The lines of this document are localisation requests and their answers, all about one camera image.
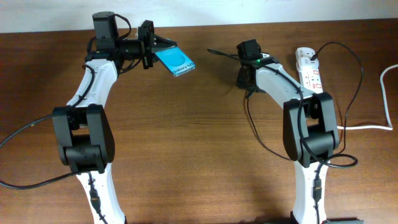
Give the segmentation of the blue Galaxy smartphone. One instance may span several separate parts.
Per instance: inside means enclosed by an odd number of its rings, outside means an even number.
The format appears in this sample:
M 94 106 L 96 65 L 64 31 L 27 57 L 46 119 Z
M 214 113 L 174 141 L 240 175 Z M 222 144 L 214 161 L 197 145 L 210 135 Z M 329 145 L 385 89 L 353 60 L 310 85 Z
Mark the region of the blue Galaxy smartphone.
M 155 56 L 174 77 L 179 77 L 196 68 L 195 63 L 179 47 L 162 50 Z

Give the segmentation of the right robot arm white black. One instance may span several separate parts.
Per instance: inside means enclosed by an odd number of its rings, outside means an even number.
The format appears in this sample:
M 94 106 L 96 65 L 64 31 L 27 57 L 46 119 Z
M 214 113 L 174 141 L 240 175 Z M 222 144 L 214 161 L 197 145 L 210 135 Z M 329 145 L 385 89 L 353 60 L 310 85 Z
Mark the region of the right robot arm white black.
M 263 53 L 256 40 L 237 45 L 241 64 L 236 85 L 253 93 L 267 93 L 283 112 L 283 143 L 295 166 L 296 196 L 292 223 L 326 223 L 325 179 L 339 136 L 334 102 L 292 78 L 273 56 Z

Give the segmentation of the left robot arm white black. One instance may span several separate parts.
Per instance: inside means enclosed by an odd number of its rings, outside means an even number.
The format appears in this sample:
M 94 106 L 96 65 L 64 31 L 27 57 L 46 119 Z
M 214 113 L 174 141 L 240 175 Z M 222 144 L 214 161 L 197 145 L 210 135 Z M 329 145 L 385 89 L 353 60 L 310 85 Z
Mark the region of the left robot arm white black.
M 155 53 L 177 43 L 155 34 L 154 23 L 144 20 L 135 38 L 119 35 L 114 12 L 93 14 L 95 36 L 86 48 L 85 74 L 72 99 L 56 107 L 52 122 L 63 165 L 80 181 L 95 223 L 126 223 L 112 178 L 115 143 L 104 107 L 119 75 L 141 63 L 156 62 Z

